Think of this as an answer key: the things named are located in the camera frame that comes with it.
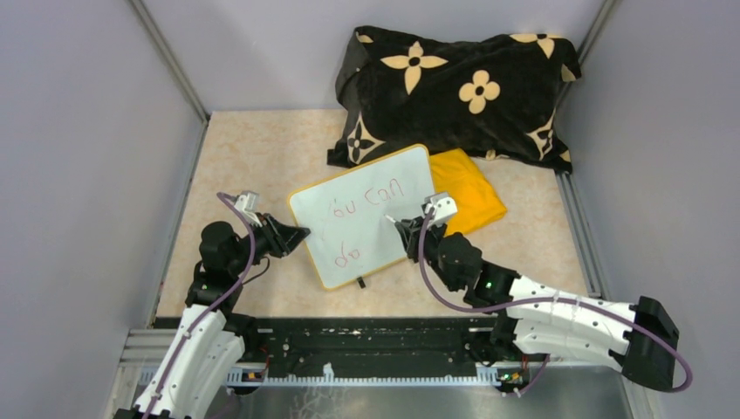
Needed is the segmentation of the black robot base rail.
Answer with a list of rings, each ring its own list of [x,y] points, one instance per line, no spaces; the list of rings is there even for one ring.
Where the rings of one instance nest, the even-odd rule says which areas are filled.
[[[208,375],[232,388],[261,382],[490,381],[498,364],[515,367],[546,355],[627,369],[627,350],[606,339],[505,315],[256,319],[236,314],[200,323],[159,318],[153,328],[129,337],[123,361],[151,366],[149,383],[174,390]]]

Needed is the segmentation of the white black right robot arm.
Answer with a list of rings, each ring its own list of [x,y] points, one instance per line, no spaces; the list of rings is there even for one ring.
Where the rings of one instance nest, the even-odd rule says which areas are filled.
[[[598,363],[663,393],[690,387],[694,375],[677,350],[680,332],[664,305],[641,296],[628,304],[544,285],[483,258],[464,235],[447,235],[422,216],[394,222],[408,259],[432,296],[460,313],[495,314],[496,356],[557,355]]]

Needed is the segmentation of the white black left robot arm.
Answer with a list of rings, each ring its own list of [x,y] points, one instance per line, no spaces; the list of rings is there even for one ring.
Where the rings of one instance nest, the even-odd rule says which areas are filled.
[[[262,259],[284,258],[309,237],[306,227],[280,223],[267,213],[246,219],[240,237],[217,221],[201,232],[200,261],[172,343],[142,394],[116,418],[203,418],[228,372],[262,349],[255,318],[235,306],[245,275]]]

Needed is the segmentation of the yellow framed whiteboard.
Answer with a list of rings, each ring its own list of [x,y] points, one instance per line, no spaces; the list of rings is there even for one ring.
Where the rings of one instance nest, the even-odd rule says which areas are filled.
[[[333,290],[405,258],[397,220],[421,215],[435,192],[429,152],[404,148],[292,192],[288,205],[322,287]]]

